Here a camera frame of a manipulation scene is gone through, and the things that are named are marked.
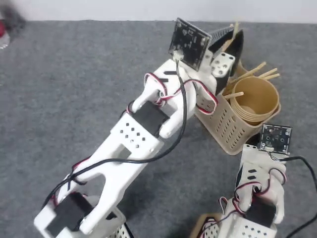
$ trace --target stick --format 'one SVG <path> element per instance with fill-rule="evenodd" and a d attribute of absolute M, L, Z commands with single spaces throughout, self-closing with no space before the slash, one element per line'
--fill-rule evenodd
<path fill-rule="evenodd" d="M 269 76 L 270 74 L 273 74 L 273 73 L 276 72 L 276 71 L 277 71 L 277 68 L 274 68 L 274 69 L 272 69 L 272 70 L 270 70 L 270 71 L 268 71 L 268 72 L 266 72 L 266 73 L 261 74 L 261 75 L 259 76 L 259 78 L 264 78 L 264 77 L 266 77 L 266 76 Z"/>
<path fill-rule="evenodd" d="M 232 82 L 235 82 L 235 81 L 238 81 L 240 80 L 241 78 L 245 78 L 245 77 L 248 77 L 250 76 L 251 74 L 254 74 L 255 72 L 259 71 L 261 68 L 263 68 L 264 66 L 266 65 L 266 62 L 262 62 L 258 67 L 254 68 L 254 69 L 251 69 L 250 71 L 246 72 L 245 74 L 241 75 L 240 77 L 238 77 L 237 79 L 231 81 Z"/>
<path fill-rule="evenodd" d="M 224 96 L 224 98 L 226 100 L 228 100 L 230 98 L 240 97 L 240 96 L 243 96 L 243 95 L 244 95 L 244 92 L 238 92 L 238 93 L 232 93 L 232 94 L 226 95 L 226 96 Z"/>
<path fill-rule="evenodd" d="M 276 78 L 276 77 L 279 77 L 279 76 L 281 76 L 281 75 L 279 73 L 276 73 L 276 74 L 264 77 L 263 79 L 270 80 L 270 79 L 273 79 L 273 78 Z"/>

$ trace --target plastic basket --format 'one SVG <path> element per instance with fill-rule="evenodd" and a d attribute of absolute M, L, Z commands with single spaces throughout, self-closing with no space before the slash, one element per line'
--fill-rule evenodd
<path fill-rule="evenodd" d="M 257 134 L 263 123 L 266 123 L 281 110 L 279 104 L 275 112 L 259 125 L 250 125 L 242 120 L 231 108 L 230 104 L 222 95 L 218 97 L 218 106 L 212 116 L 207 116 L 196 110 L 196 116 L 206 127 L 209 133 L 215 138 L 218 144 L 229 155 L 236 155 L 242 151 L 243 144 Z M 208 108 L 210 102 L 201 98 L 201 104 Z"/>

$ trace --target paper cup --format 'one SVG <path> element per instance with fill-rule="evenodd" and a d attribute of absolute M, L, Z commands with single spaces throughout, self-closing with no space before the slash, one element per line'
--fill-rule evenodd
<path fill-rule="evenodd" d="M 244 92 L 244 95 L 231 98 L 231 107 L 247 122 L 266 120 L 279 104 L 279 94 L 274 85 L 255 76 L 238 81 L 232 90 L 232 93 L 235 92 Z"/>

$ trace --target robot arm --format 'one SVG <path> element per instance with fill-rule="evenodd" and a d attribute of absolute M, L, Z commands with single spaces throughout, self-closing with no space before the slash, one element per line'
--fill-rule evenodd
<path fill-rule="evenodd" d="M 274 154 L 283 159 L 288 156 Z M 274 238 L 284 218 L 285 162 L 245 144 L 234 197 L 228 200 L 217 238 Z"/>
<path fill-rule="evenodd" d="M 189 23 L 182 21 L 182 24 L 182 27 L 189 27 Z M 187 113 L 186 119 L 194 114 L 196 107 L 212 113 L 199 105 L 197 95 L 214 101 L 216 107 L 214 94 L 224 89 L 237 59 L 228 53 L 214 57 L 214 52 L 207 50 L 212 42 L 206 38 L 200 40 L 201 43 L 192 36 L 192 41 L 201 46 L 207 43 L 200 67 L 188 66 L 188 52 L 183 48 L 183 51 L 173 51 L 174 61 L 170 59 L 154 73 L 145 75 L 144 91 L 112 128 L 109 137 L 90 158 L 78 163 L 65 177 L 64 181 L 71 176 L 72 180 L 60 187 L 55 206 L 45 203 L 35 218 L 34 224 L 44 237 L 101 238 L 111 235 L 125 222 L 123 214 L 116 208 L 125 190 L 146 166 L 147 159 L 161 150 L 163 140 L 171 137 L 184 123 L 184 113 Z M 180 80 L 183 80 L 185 95 L 180 93 Z M 123 150 L 128 150 L 129 156 L 122 158 Z M 105 163 L 109 158 L 121 159 Z M 99 200 L 92 202 L 91 197 L 85 198 L 76 192 L 79 184 L 100 175 L 106 181 Z"/>

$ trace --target chopstick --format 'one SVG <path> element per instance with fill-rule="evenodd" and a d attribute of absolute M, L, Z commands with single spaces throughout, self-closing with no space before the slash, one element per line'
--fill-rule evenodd
<path fill-rule="evenodd" d="M 228 100 L 230 98 L 240 97 L 240 96 L 243 96 L 243 95 L 244 95 L 244 92 L 238 92 L 238 93 L 232 93 L 232 94 L 226 95 L 226 96 L 224 96 L 224 98 L 226 100 Z"/>
<path fill-rule="evenodd" d="M 276 77 L 279 77 L 279 76 L 281 76 L 281 75 L 279 73 L 276 73 L 276 74 L 264 77 L 263 79 L 270 80 L 270 79 L 273 79 L 273 78 L 276 78 Z"/>
<path fill-rule="evenodd" d="M 270 70 L 270 71 L 268 71 L 268 72 L 266 72 L 266 73 L 261 74 L 261 75 L 259 76 L 259 78 L 264 78 L 264 77 L 266 77 L 266 76 L 269 76 L 270 74 L 273 74 L 273 73 L 276 72 L 276 71 L 277 71 L 277 68 L 274 68 L 274 69 L 272 69 L 272 70 Z"/>

